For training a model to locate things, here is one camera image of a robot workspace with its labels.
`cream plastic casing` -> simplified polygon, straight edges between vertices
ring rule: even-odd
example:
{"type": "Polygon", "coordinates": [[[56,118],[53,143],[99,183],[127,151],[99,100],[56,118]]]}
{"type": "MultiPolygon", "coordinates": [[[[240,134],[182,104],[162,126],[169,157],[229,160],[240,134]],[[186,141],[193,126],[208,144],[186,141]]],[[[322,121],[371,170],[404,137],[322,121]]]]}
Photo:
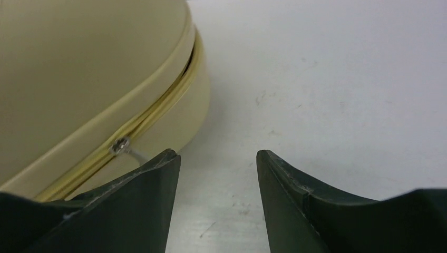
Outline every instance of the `cream plastic casing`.
{"type": "MultiPolygon", "coordinates": [[[[161,99],[193,47],[186,88],[132,146],[148,158],[179,150],[206,115],[203,46],[184,0],[5,0],[0,34],[0,190],[35,198],[73,170],[161,99]]],[[[73,194],[137,166],[114,158],[73,194]]]]}

